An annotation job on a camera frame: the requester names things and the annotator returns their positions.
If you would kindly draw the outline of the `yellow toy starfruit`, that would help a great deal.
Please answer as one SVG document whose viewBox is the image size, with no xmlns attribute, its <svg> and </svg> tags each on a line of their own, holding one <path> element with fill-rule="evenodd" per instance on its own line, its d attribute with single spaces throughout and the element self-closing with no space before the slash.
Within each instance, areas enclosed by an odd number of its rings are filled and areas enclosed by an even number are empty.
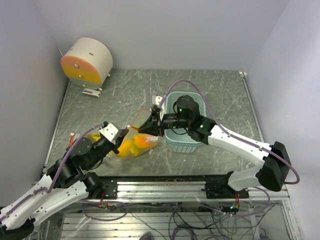
<svg viewBox="0 0 320 240">
<path fill-rule="evenodd" d="M 130 146 L 129 146 L 130 153 L 135 157 L 140 156 L 141 154 L 143 154 L 147 150 L 148 150 L 148 147 L 140 148 L 134 142 L 131 142 Z"/>
</svg>

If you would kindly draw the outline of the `yellow toy mango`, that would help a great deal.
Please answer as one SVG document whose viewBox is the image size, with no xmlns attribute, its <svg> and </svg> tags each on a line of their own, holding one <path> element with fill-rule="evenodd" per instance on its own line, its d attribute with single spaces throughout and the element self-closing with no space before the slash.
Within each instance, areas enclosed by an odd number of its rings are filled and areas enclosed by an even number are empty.
<svg viewBox="0 0 320 240">
<path fill-rule="evenodd" d="M 122 159 L 131 158 L 133 156 L 132 146 L 133 146 L 132 140 L 127 140 L 127 141 L 122 142 L 120 147 L 117 149 L 119 151 L 119 153 L 117 154 L 117 157 L 122 158 Z"/>
</svg>

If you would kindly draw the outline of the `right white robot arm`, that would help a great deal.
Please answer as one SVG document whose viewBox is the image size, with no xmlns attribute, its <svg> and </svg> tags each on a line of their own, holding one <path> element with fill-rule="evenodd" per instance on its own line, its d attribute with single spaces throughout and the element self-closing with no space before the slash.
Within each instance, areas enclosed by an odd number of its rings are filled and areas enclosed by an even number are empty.
<svg viewBox="0 0 320 240">
<path fill-rule="evenodd" d="M 186 129 L 192 140 L 226 149 L 254 164 L 252 168 L 227 174 L 227 181 L 220 186 L 224 197 L 231 198 L 238 191 L 259 186 L 279 192 L 285 184 L 291 162 L 283 143 L 255 141 L 220 127 L 216 121 L 200 113 L 199 104 L 189 95 L 180 96 L 175 101 L 173 113 L 161 113 L 155 105 L 138 131 L 163 137 L 166 130 L 176 129 Z"/>
</svg>

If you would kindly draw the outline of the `yellow toy banana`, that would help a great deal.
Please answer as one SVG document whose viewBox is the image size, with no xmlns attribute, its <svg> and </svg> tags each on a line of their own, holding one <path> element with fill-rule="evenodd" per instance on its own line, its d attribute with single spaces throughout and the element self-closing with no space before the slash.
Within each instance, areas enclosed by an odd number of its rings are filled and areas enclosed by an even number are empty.
<svg viewBox="0 0 320 240">
<path fill-rule="evenodd" d="M 88 133 L 85 137 L 88 138 L 92 143 L 95 143 L 101 138 L 101 135 L 99 132 L 95 132 Z"/>
</svg>

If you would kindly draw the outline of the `light blue plastic basket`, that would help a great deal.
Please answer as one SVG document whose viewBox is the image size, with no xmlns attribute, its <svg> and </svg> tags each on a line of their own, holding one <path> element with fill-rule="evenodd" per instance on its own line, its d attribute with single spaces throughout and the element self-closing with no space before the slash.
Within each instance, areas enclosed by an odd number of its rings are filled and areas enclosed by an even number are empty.
<svg viewBox="0 0 320 240">
<path fill-rule="evenodd" d="M 203 101 L 201 95 L 197 92 L 176 90 L 168 94 L 164 104 L 162 105 L 165 110 L 165 114 L 176 114 L 177 106 L 176 101 L 179 97 L 188 95 L 193 98 L 193 100 L 198 103 L 199 113 L 206 116 L 206 104 Z M 188 124 L 183 123 L 182 127 L 165 129 L 164 130 L 164 140 L 166 141 L 166 148 L 174 153 L 193 153 L 197 147 L 201 146 L 203 143 L 193 140 L 188 134 Z"/>
</svg>

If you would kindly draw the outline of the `orange toy mango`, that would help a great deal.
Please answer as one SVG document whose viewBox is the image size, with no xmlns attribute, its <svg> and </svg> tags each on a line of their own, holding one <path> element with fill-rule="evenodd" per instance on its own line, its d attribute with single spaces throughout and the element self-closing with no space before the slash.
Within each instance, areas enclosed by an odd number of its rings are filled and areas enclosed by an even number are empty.
<svg viewBox="0 0 320 240">
<path fill-rule="evenodd" d="M 132 141 L 139 148 L 153 148 L 157 145 L 158 137 L 139 133 L 133 136 Z"/>
</svg>

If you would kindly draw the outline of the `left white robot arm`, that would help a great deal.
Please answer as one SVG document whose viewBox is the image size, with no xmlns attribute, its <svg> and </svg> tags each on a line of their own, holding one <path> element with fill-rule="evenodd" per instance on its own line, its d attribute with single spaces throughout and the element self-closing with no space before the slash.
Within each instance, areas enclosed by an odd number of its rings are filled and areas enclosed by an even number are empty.
<svg viewBox="0 0 320 240">
<path fill-rule="evenodd" d="M 98 130 L 99 139 L 92 142 L 87 130 L 68 148 L 40 180 L 15 202 L 0 210 L 0 238 L 22 240 L 51 215 L 82 200 L 96 199 L 103 191 L 103 182 L 90 172 L 109 152 L 118 148 L 128 134 L 112 123 L 91 128 Z"/>
</svg>

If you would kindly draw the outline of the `clear zip bag orange zipper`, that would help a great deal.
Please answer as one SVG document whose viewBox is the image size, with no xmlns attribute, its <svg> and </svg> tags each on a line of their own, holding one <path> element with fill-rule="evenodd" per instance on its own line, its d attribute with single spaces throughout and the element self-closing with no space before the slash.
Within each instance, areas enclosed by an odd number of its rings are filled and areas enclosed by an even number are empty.
<svg viewBox="0 0 320 240">
<path fill-rule="evenodd" d="M 72 131 L 70 133 L 70 139 L 69 139 L 68 146 L 70 147 L 79 136 L 80 136 L 79 133 L 76 133 L 75 131 Z"/>
</svg>

